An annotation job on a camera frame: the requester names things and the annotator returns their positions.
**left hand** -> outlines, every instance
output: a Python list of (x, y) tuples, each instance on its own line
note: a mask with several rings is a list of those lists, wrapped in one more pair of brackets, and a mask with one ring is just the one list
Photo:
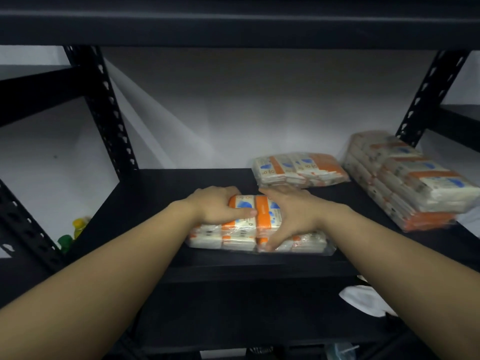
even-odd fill
[(239, 218), (253, 218), (257, 210), (253, 208), (231, 208), (229, 200), (241, 194), (237, 187), (208, 187), (197, 189), (184, 199), (192, 205), (202, 224), (220, 225)]

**forearm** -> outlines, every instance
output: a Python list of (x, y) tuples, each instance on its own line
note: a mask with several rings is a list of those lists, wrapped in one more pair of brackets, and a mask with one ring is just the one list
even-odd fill
[(339, 207), (325, 229), (353, 266), (439, 356), (478, 357), (480, 274)]
[(101, 358), (132, 321), (197, 219), (189, 205), (174, 202), (0, 310), (2, 357)]

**bottom shelf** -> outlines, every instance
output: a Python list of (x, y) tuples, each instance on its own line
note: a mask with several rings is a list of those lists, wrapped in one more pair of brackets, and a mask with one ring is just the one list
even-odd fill
[(147, 354), (376, 342), (403, 328), (339, 297), (357, 278), (281, 279), (159, 285), (135, 340)]
[[(243, 194), (258, 194), (250, 169), (142, 169), (121, 181), (72, 245), (69, 261), (88, 254), (147, 220), (172, 201), (197, 188), (237, 186)], [(355, 182), (312, 188), (321, 198), (349, 205), (365, 217), (396, 232), (399, 228)], [(480, 240), (462, 225), (445, 230), (413, 232), (405, 236), (480, 269)], [(185, 245), (172, 260), (163, 283), (232, 279), (319, 278), (354, 276), (357, 270), (337, 250), (331, 257), (308, 254), (248, 254), (193, 249)]]

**human arm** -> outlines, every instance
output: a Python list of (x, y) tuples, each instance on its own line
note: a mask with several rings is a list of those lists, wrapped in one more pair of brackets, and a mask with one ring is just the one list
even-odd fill
[(198, 189), (0, 310), (2, 359), (100, 359), (125, 331), (190, 229), (256, 215), (237, 188)]
[(297, 233), (323, 230), (442, 359), (478, 359), (480, 273), (354, 212), (292, 187), (261, 189), (282, 210), (271, 249)]

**right hand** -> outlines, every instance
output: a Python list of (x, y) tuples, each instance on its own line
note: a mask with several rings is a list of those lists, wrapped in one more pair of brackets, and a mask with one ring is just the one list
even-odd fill
[(315, 197), (291, 185), (260, 188), (259, 191), (279, 205), (282, 213), (282, 224), (268, 239), (267, 251), (275, 250), (293, 235), (326, 230), (328, 217), (339, 209), (350, 210), (348, 206)]

